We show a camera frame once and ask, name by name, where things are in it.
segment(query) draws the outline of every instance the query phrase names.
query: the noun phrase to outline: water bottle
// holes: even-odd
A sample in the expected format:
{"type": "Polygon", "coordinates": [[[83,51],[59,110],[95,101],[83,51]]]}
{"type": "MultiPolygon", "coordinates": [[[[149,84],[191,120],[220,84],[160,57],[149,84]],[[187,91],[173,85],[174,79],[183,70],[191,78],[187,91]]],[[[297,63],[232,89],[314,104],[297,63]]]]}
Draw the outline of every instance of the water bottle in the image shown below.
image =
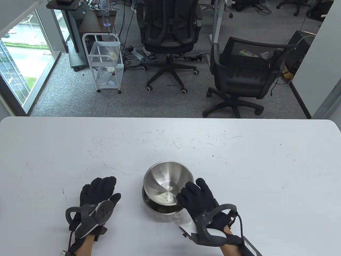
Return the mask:
{"type": "Polygon", "coordinates": [[[109,27],[111,25],[109,0],[101,0],[100,6],[103,12],[102,14],[103,25],[109,27]]]}

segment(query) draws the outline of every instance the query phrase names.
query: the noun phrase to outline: metal bowl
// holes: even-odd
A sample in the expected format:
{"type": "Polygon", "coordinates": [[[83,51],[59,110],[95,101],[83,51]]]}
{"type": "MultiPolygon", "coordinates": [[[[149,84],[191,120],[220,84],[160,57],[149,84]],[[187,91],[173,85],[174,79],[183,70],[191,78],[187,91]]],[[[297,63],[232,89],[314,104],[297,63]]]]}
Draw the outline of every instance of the metal bowl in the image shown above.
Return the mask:
{"type": "Polygon", "coordinates": [[[175,196],[188,181],[194,181],[188,168],[178,162],[156,163],[146,172],[143,187],[147,196],[157,204],[177,205],[175,196]]]}
{"type": "Polygon", "coordinates": [[[144,187],[142,187],[142,198],[145,202],[146,206],[152,211],[157,214],[162,215],[172,215],[175,213],[180,212],[183,207],[180,204],[171,205],[171,206],[164,206],[153,202],[146,194],[144,187]]]}

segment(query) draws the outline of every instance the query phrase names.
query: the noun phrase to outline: road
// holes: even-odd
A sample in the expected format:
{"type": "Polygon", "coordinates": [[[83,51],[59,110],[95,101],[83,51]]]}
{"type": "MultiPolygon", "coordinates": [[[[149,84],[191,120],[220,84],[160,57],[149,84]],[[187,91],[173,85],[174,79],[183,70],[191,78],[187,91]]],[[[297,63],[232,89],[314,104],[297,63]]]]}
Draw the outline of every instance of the road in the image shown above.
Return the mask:
{"type": "MultiPolygon", "coordinates": [[[[13,28],[16,34],[10,34],[9,38],[2,38],[2,41],[11,43],[26,43],[26,44],[46,44],[45,38],[39,26],[21,25],[18,24],[13,28]]],[[[61,28],[64,38],[69,35],[67,28],[61,28]]]]}
{"type": "Polygon", "coordinates": [[[7,47],[14,62],[23,76],[39,78],[51,55],[44,55],[43,50],[7,47]]]}

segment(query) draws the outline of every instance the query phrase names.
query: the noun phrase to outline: black glove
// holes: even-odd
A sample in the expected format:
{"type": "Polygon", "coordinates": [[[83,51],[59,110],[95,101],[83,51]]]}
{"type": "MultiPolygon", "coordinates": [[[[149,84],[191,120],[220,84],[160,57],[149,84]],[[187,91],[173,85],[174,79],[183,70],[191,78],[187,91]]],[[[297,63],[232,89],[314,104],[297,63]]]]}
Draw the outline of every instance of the black glove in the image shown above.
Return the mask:
{"type": "MultiPolygon", "coordinates": [[[[210,212],[218,206],[206,182],[202,178],[198,178],[195,183],[197,185],[193,182],[187,182],[176,196],[179,204],[188,211],[193,220],[204,212],[210,212]]],[[[224,231],[224,227],[230,223],[231,217],[220,212],[207,227],[224,231]]]]}
{"type": "MultiPolygon", "coordinates": [[[[81,193],[80,193],[80,204],[79,206],[83,206],[84,204],[99,204],[103,202],[104,200],[110,200],[113,202],[114,207],[116,206],[117,202],[121,199],[121,194],[116,193],[113,195],[114,189],[116,185],[116,178],[106,177],[104,179],[102,178],[96,178],[94,179],[91,184],[86,184],[81,193]]],[[[76,228],[80,224],[80,213],[76,213],[72,223],[69,226],[70,231],[76,231],[76,228]]],[[[98,236],[104,234],[107,231],[107,229],[101,225],[97,226],[95,229],[93,229],[90,234],[95,235],[95,241],[98,240],[98,236]]],[[[68,252],[74,253],[76,250],[78,250],[81,245],[84,243],[85,237],[81,239],[76,239],[75,243],[70,246],[68,252]]]]}

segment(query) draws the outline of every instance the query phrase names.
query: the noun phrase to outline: metal cart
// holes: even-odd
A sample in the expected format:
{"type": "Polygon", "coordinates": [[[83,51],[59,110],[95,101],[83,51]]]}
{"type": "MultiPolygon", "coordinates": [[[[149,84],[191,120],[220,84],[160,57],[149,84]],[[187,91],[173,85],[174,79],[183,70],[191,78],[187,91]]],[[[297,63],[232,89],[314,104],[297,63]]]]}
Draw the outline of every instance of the metal cart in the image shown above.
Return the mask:
{"type": "Polygon", "coordinates": [[[124,66],[118,36],[113,33],[86,33],[83,35],[82,41],[96,91],[99,93],[101,89],[118,89],[118,93],[121,94],[124,66]],[[86,47],[86,37],[89,35],[95,37],[90,53],[86,47]],[[98,41],[99,36],[110,38],[113,41],[98,41]]]}

